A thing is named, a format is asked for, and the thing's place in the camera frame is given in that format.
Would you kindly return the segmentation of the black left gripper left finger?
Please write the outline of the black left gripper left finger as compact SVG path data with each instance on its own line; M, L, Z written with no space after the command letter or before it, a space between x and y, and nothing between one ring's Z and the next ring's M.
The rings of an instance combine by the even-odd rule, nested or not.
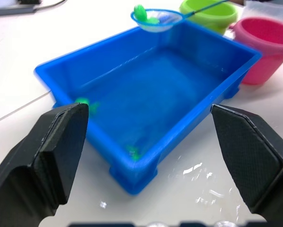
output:
M0 164L0 227L37 227L68 202L88 125L88 105L39 117Z

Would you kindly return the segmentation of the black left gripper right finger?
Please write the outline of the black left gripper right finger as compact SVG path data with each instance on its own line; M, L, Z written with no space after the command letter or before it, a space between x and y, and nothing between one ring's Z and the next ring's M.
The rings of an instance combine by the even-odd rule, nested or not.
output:
M211 107L227 169L249 211L283 227L283 139L259 115L225 105Z

